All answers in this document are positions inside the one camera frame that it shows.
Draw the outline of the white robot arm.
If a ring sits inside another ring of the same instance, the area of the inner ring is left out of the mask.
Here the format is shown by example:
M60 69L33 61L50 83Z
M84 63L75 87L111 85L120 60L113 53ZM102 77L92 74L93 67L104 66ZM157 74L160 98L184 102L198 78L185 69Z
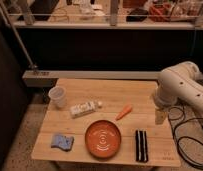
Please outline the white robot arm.
M157 125L164 122L166 110L175 105L177 99L203 113L203 86L197 83L199 76L199 67L191 61L167 67L158 74L158 87L152 93Z

